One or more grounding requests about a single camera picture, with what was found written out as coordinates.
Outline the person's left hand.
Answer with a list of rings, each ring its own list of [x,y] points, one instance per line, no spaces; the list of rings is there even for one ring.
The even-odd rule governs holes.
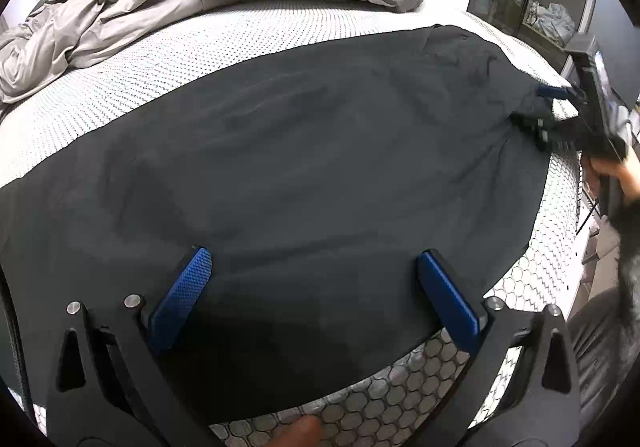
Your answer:
[[[314,415],[304,415],[273,438],[267,447],[316,447],[322,436],[321,421]]]

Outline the person's right hand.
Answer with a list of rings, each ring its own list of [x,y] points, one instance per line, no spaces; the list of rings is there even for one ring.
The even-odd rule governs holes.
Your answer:
[[[622,162],[585,157],[582,166],[587,185],[594,196],[600,197],[602,178],[609,176],[620,182],[625,204],[639,199],[639,159],[633,150]]]

